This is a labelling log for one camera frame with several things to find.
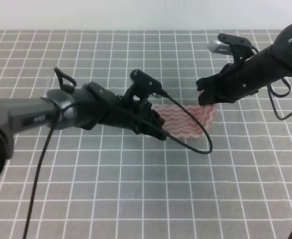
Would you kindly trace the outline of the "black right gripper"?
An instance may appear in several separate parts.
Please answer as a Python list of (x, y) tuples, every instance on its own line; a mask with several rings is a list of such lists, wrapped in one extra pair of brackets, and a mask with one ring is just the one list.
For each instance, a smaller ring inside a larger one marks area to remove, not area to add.
[(253, 95), (260, 89), (260, 64), (245, 62), (228, 63), (215, 75), (202, 77), (196, 81), (200, 91), (200, 106), (219, 103), (234, 103), (237, 100)]

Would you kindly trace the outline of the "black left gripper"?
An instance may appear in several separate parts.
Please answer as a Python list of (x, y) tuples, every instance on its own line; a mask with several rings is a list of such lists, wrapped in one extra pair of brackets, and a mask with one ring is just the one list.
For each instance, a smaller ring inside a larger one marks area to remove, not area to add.
[(132, 130), (136, 134), (152, 136), (158, 140), (166, 140), (161, 128), (165, 120), (152, 108), (148, 101), (129, 101), (123, 96), (116, 96), (114, 104), (105, 116), (108, 126)]

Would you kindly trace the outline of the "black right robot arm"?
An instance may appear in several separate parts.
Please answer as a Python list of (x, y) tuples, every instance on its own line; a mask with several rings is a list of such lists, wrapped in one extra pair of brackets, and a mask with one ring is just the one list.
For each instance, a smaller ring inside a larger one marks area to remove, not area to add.
[(248, 39), (224, 33), (210, 42), (208, 49), (231, 55), (234, 62), (226, 64), (219, 73), (196, 81), (201, 106), (234, 103), (279, 79), (292, 77), (292, 24), (281, 31), (272, 45), (259, 52)]

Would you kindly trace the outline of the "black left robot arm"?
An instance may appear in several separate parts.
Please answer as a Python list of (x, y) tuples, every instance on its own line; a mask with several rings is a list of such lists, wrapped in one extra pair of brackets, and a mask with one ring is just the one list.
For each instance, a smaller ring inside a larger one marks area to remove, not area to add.
[(148, 102), (149, 96), (149, 92), (137, 93), (134, 86), (119, 96), (90, 82), (80, 89), (49, 90), (38, 99), (0, 99), (0, 174), (13, 156), (13, 136), (42, 125), (91, 130), (103, 124), (165, 140), (164, 120)]

